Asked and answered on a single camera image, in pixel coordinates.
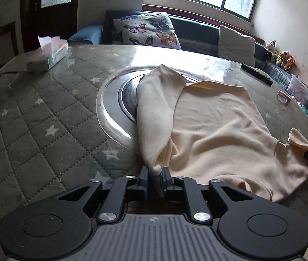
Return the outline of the dark blue sofa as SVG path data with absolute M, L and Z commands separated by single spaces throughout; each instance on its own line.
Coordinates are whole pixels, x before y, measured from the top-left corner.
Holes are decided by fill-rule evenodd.
M 105 21 L 102 23 L 101 44 L 112 43 L 113 20 L 128 15 L 153 13 L 149 11 L 113 11 L 107 10 Z M 200 22 L 191 18 L 169 15 L 182 50 L 200 54 L 218 55 L 219 27 Z M 266 48 L 255 42 L 255 67 L 263 70 L 284 89 L 288 88 L 292 75 L 270 62 Z

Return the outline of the light blue cushion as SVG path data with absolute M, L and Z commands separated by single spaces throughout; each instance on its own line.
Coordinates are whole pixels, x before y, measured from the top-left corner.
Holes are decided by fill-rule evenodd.
M 90 24 L 72 35 L 68 42 L 70 44 L 93 44 L 99 45 L 102 41 L 102 24 Z

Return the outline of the stuffed plush toys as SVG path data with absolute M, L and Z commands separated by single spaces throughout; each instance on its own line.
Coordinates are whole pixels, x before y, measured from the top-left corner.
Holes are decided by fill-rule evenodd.
M 289 51 L 276 52 L 276 40 L 270 40 L 265 48 L 269 60 L 284 71 L 289 72 L 295 65 L 296 60 Z

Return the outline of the quilted grey star tablecloth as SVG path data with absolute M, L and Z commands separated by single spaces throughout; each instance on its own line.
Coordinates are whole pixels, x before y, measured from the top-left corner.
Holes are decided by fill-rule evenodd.
M 308 140 L 308 116 L 277 100 L 237 63 L 195 52 L 128 45 L 77 45 L 48 72 L 26 72 L 27 54 L 0 69 L 0 220 L 9 212 L 91 179 L 111 183 L 143 165 L 136 125 L 118 103 L 125 83 L 163 64 L 194 80 L 247 88 L 281 142 Z M 4 257 L 0 246 L 0 260 Z

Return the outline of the white grey cushion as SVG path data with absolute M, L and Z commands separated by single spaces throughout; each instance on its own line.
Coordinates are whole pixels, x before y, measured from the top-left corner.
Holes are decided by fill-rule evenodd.
M 219 27 L 218 57 L 255 66 L 255 39 L 231 28 Z

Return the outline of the dark wooden door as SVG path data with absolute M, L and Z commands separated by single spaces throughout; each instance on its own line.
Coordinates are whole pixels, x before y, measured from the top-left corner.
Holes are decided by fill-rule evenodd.
M 24 51 L 36 50 L 38 37 L 67 40 L 77 32 L 78 0 L 20 0 Z

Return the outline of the pink tissue box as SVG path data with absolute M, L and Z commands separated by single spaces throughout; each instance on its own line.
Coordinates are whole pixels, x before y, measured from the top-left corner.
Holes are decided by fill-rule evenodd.
M 47 72 L 68 55 L 68 41 L 61 37 L 38 37 L 40 47 L 28 53 L 27 72 Z

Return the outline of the butterfly print pillow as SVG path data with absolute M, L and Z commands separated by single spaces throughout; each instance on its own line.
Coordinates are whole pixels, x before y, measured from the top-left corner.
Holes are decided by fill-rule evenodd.
M 112 43 L 180 50 L 180 42 L 165 12 L 128 15 L 113 20 Z

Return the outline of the beige cream garment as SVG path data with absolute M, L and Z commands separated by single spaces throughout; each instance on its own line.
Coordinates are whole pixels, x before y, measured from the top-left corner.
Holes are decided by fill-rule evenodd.
M 137 87 L 137 128 L 155 176 L 167 167 L 173 176 L 221 180 L 273 202 L 308 179 L 308 141 L 297 129 L 286 143 L 273 137 L 244 87 L 188 84 L 160 65 Z

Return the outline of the clear plastic storage box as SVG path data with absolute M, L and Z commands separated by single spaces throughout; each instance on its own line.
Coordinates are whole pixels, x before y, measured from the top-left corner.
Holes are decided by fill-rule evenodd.
M 295 75 L 292 75 L 287 91 L 301 105 L 308 105 L 308 87 Z

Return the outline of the round black induction cooktop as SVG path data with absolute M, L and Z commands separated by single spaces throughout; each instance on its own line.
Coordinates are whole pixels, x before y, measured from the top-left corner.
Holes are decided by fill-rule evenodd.
M 98 123 L 110 139 L 139 155 L 137 87 L 154 66 L 129 67 L 111 74 L 96 97 Z

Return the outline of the black remote control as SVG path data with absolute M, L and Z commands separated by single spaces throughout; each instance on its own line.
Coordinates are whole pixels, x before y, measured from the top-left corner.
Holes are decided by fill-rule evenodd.
M 273 81 L 264 74 L 262 74 L 261 72 L 259 72 L 258 70 L 256 70 L 255 68 L 250 67 L 246 64 L 241 64 L 241 69 L 250 74 L 251 76 L 253 76 L 253 78 L 256 78 L 258 81 L 264 83 L 265 85 L 269 87 L 272 86 Z

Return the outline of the pink hair clip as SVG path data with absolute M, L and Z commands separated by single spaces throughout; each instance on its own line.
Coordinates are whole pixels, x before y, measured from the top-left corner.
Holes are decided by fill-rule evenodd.
M 283 91 L 278 91 L 276 94 L 276 98 L 280 103 L 285 106 L 287 106 L 291 102 L 291 97 Z

